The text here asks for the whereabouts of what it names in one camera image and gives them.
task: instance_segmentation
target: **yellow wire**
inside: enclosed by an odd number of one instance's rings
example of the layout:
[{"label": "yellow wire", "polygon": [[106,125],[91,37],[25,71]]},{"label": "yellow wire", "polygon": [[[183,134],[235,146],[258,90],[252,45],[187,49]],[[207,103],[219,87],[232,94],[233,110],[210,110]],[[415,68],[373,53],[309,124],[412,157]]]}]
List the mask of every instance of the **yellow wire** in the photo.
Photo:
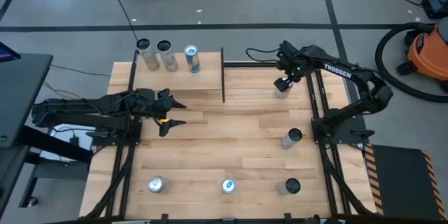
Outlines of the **yellow wire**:
[{"label": "yellow wire", "polygon": [[78,98],[75,98],[75,97],[71,97],[71,96],[68,96],[68,95],[59,93],[58,91],[56,91],[56,90],[55,90],[55,89],[54,89],[48,82],[46,82],[46,81],[43,82],[43,85],[44,85],[46,88],[48,88],[49,90],[53,91],[56,95],[59,95],[59,96],[61,96],[61,97],[67,98],[67,99],[78,99]]}]

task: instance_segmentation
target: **monitor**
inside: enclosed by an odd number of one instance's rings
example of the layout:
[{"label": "monitor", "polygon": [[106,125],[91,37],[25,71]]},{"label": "monitor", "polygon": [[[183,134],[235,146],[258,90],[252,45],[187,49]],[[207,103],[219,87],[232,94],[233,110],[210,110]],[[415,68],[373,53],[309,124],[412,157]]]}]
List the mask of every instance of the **monitor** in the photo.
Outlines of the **monitor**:
[{"label": "monitor", "polygon": [[6,62],[10,60],[20,60],[20,55],[0,42],[0,62]]}]

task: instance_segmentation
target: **aluminum can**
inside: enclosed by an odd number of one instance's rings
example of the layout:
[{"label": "aluminum can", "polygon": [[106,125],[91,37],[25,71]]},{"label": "aluminum can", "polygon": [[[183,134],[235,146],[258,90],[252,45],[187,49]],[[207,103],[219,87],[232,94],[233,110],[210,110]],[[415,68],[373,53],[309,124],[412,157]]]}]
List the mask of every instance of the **aluminum can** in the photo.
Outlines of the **aluminum can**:
[{"label": "aluminum can", "polygon": [[281,148],[284,150],[289,150],[301,139],[302,139],[302,132],[299,129],[292,128],[288,130],[288,133],[286,133],[286,135],[280,141]]},{"label": "aluminum can", "polygon": [[152,193],[167,193],[168,189],[168,181],[161,176],[154,176],[148,182],[148,190]]},{"label": "aluminum can", "polygon": [[300,191],[300,182],[295,178],[288,178],[277,185],[280,195],[296,194]]},{"label": "aluminum can", "polygon": [[194,45],[188,45],[185,47],[185,57],[187,58],[188,69],[192,73],[197,73],[201,70],[199,64],[199,55],[197,54],[197,47]]},{"label": "aluminum can", "polygon": [[146,66],[150,70],[154,71],[159,69],[160,67],[159,60],[157,59],[155,51],[151,46],[151,42],[149,42],[148,39],[143,38],[137,41],[137,50],[139,51],[139,54],[143,58],[143,61],[145,62]]},{"label": "aluminum can", "polygon": [[161,41],[157,44],[157,49],[160,51],[160,57],[165,65],[167,71],[177,71],[176,56],[173,53],[171,43],[169,41]]},{"label": "aluminum can", "polygon": [[224,193],[233,193],[235,190],[235,182],[232,179],[224,180],[222,189]]},{"label": "aluminum can", "polygon": [[289,83],[289,88],[283,92],[280,92],[278,88],[275,88],[274,95],[275,97],[279,99],[286,99],[289,95],[289,92],[291,91],[291,88],[293,88],[294,82]]}]

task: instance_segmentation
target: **wooden table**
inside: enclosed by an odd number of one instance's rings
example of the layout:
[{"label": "wooden table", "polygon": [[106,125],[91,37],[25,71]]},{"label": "wooden table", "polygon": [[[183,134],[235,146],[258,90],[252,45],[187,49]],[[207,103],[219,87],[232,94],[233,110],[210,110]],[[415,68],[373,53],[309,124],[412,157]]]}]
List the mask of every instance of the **wooden table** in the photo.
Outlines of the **wooden table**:
[{"label": "wooden table", "polygon": [[[130,68],[130,62],[114,64],[109,94],[127,89]],[[322,74],[330,108],[347,105],[343,80],[326,71]],[[143,122],[141,144],[132,166],[126,219],[160,219],[161,214],[169,214],[171,219],[283,218],[284,213],[294,218],[314,214],[328,217],[323,167],[312,138],[307,83],[303,80],[294,84],[287,99],[276,99],[273,82],[281,75],[275,68],[225,68],[225,103],[221,90],[174,91],[174,97],[188,109],[172,110],[169,117],[188,124],[160,138],[152,120]],[[320,97],[317,100],[321,110]],[[301,129],[304,137],[292,149],[282,150],[280,139],[292,127]],[[116,147],[107,147],[94,156],[81,216],[93,208],[109,186],[115,152]],[[361,152],[339,145],[339,154],[349,187],[368,209],[375,211]],[[148,191],[147,182],[154,175],[169,180],[169,193]],[[300,181],[301,191],[278,195],[277,183],[290,177]],[[234,179],[234,193],[221,192],[224,179]],[[334,181],[333,185],[342,213],[339,190]],[[119,188],[115,214],[120,195]]]}]

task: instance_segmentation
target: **orange vacuum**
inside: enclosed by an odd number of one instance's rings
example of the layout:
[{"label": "orange vacuum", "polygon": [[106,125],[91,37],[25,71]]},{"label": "orange vacuum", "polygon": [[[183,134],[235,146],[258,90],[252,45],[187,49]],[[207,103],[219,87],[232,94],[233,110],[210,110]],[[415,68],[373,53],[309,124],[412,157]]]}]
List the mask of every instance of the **orange vacuum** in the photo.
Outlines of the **orange vacuum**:
[{"label": "orange vacuum", "polygon": [[417,22],[402,24],[392,29],[379,42],[375,53],[375,62],[383,78],[402,91],[431,102],[448,102],[448,96],[427,94],[415,90],[392,76],[383,64],[382,53],[386,43],[396,34],[411,30],[406,34],[405,42],[409,46],[407,62],[397,67],[398,73],[407,75],[418,72],[439,80],[440,87],[448,92],[448,17],[437,25]]}]

